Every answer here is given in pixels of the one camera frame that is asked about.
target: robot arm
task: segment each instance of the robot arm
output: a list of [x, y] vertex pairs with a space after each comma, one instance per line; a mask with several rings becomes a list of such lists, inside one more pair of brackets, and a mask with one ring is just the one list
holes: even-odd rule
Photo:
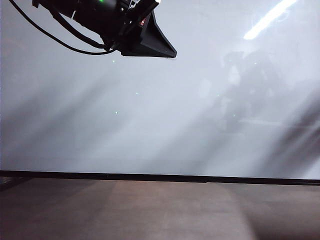
[[[66, 30], [107, 53], [123, 56], [175, 58], [177, 51], [157, 25], [154, 9], [161, 0], [32, 0], [49, 10]], [[62, 15], [97, 33], [104, 44], [84, 36]]]

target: white backdrop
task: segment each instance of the white backdrop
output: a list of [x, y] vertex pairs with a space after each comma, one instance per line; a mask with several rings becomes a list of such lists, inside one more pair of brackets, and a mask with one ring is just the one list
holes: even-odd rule
[[320, 1], [281, 2], [163, 0], [163, 59], [72, 52], [2, 0], [1, 170], [320, 179]]

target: black cable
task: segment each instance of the black cable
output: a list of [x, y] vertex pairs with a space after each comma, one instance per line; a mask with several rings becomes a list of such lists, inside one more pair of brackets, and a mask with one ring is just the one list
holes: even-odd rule
[[116, 51], [116, 47], [112, 50], [109, 51], [104, 51], [104, 52], [90, 52], [90, 51], [83, 51], [77, 48], [74, 48], [72, 46], [69, 46], [68, 44], [64, 43], [63, 41], [61, 41], [60, 39], [56, 38], [55, 36], [53, 36], [52, 34], [48, 33], [47, 31], [45, 31], [43, 28], [41, 28], [39, 25], [37, 25], [34, 21], [32, 21], [26, 14], [25, 12], [15, 3], [14, 0], [9, 0], [9, 2], [14, 6], [14, 8], [31, 24], [33, 25], [36, 29], [38, 29], [40, 32], [42, 32], [43, 34], [47, 35], [49, 38], [55, 40], [56, 42], [58, 42], [59, 44], [61, 44], [62, 46], [75, 51], [77, 53], [81, 53], [81, 54], [87, 54], [87, 55], [105, 55], [105, 54], [111, 54], [114, 51]]
[[74, 35], [76, 38], [84, 41], [85, 43], [97, 48], [97, 49], [106, 49], [107, 46], [105, 44], [100, 44], [91, 38], [83, 35], [81, 32], [77, 31], [73, 26], [71, 26], [62, 16], [61, 14], [47, 1], [42, 1], [41, 3], [46, 9], [49, 10], [53, 18], [60, 23], [62, 27], [64, 27], [66, 30], [68, 30], [72, 35]]

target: gray floor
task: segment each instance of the gray floor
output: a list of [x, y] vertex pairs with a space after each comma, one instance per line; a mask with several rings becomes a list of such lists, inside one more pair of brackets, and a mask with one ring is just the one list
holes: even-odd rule
[[320, 240], [320, 187], [32, 179], [0, 192], [3, 240]]

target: black strip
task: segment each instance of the black strip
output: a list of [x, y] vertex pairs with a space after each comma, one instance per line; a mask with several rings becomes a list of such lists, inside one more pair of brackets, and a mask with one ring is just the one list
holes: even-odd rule
[[188, 175], [154, 175], [154, 174], [118, 174], [118, 173], [77, 173], [45, 171], [0, 171], [2, 177], [50, 178], [50, 179], [88, 179], [118, 181], [156, 181], [186, 183], [230, 183], [263, 185], [309, 185], [320, 186], [320, 179], [255, 178], [224, 176], [188, 176]]

